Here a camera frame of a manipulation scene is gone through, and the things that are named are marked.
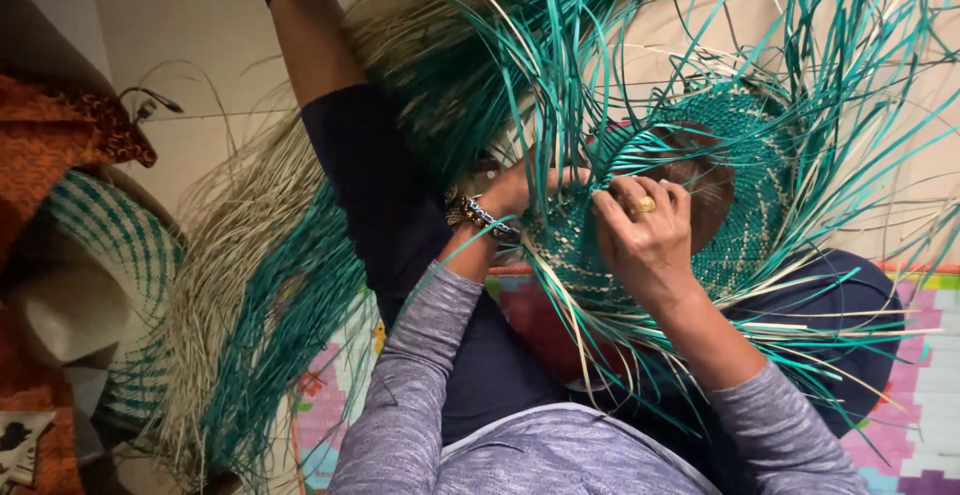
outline gold ring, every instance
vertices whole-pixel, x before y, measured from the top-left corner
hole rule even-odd
[[[654,201],[654,198],[651,196],[646,196],[640,199],[636,206],[633,207],[634,214],[640,214],[643,212],[653,212],[657,209],[657,202]]]

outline left hand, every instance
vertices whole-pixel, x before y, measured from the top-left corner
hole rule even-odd
[[[530,187],[527,184],[526,158],[501,172],[477,204],[495,218],[521,216],[530,206]],[[591,176],[588,168],[569,166],[563,170],[551,168],[546,173],[548,190],[556,190],[574,181],[586,182]]]

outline woven pattern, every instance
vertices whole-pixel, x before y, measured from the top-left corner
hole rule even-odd
[[[123,191],[79,172],[68,171],[41,210],[116,280],[136,314],[109,367],[101,407],[142,425],[166,387],[161,363],[154,361],[162,344],[150,335],[162,324],[182,249],[160,220]]]
[[[692,259],[694,274],[714,301],[750,282],[766,263],[784,226],[792,202],[795,158],[791,149],[802,131],[778,123],[784,110],[778,101],[745,84],[722,82],[675,106],[656,108],[646,118],[647,126],[701,122],[721,142],[756,133],[726,150],[729,162],[736,165],[733,202],[713,240]],[[616,168],[618,155],[630,139],[631,134],[623,130],[605,133],[591,150],[596,162],[608,170]],[[546,222],[531,219],[527,231],[532,249],[584,309],[599,314],[641,314],[642,309],[609,273],[600,254],[594,216],[589,211],[590,191],[570,190]]]

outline colorful mat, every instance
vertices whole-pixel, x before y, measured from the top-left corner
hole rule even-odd
[[[502,306],[509,306],[530,279],[491,277],[486,285]],[[914,289],[912,280],[897,285],[904,300]],[[960,430],[960,275],[933,276],[917,291],[911,309],[915,311],[908,317],[916,321],[911,328],[943,332],[900,344],[899,355],[913,363],[897,362],[885,391],[906,412],[881,402],[861,424],[883,458],[856,431],[842,443],[874,495],[960,495],[960,437],[955,436]],[[330,483],[347,429],[337,426],[347,390],[360,385],[359,395],[366,394],[375,354],[383,347],[383,325],[371,332],[372,350],[366,343],[347,343],[345,334],[337,333],[296,385],[291,425],[302,494],[312,495]],[[352,377],[358,366],[364,368],[364,377]],[[359,409],[354,407],[347,425]]]

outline orange fabric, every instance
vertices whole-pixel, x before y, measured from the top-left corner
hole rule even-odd
[[[33,489],[16,493],[76,495],[84,493],[73,452],[73,393],[59,369],[43,365],[18,346],[17,318],[0,305],[0,411],[54,412],[50,426],[36,441]]]
[[[0,268],[66,170],[157,160],[114,97],[0,73]]]
[[[0,268],[24,226],[66,170],[157,156],[115,97],[0,73]],[[73,395],[60,370],[18,347],[20,330],[0,301],[0,411],[55,412],[37,442],[34,489],[83,493],[73,450]]]

